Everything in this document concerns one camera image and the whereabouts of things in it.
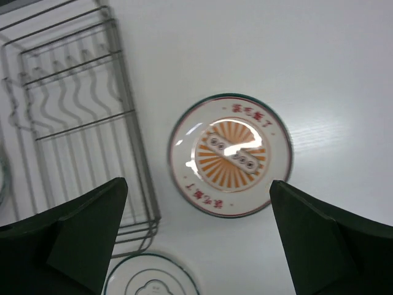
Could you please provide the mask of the orange sunburst plate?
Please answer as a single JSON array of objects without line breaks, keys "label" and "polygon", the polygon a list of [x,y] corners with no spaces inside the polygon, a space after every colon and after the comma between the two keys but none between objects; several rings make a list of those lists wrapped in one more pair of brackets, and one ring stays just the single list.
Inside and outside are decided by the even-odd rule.
[{"label": "orange sunburst plate", "polygon": [[270,205],[273,181],[292,172],[292,138],[278,113],[239,93],[209,96],[177,120],[167,145],[171,179],[211,216],[243,218]]}]

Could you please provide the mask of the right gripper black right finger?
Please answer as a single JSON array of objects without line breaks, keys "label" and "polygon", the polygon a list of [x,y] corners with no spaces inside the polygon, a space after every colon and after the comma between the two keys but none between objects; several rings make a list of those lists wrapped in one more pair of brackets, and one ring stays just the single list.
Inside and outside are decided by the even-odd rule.
[{"label": "right gripper black right finger", "polygon": [[274,180],[274,218],[297,294],[392,294],[392,227]]}]

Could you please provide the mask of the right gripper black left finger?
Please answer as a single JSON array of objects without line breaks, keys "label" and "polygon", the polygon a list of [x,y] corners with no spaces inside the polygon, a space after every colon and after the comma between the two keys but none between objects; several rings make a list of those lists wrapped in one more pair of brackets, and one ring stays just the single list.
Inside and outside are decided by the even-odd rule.
[{"label": "right gripper black left finger", "polygon": [[1,227],[1,294],[101,294],[128,185],[107,183]]}]

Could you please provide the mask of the white plate green rim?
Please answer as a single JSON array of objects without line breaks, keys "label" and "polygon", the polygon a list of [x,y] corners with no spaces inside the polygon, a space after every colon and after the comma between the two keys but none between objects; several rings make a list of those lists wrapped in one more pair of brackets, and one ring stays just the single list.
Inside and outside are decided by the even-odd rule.
[{"label": "white plate green rim", "polygon": [[142,253],[118,262],[109,272],[103,294],[201,294],[192,274],[173,258]]}]

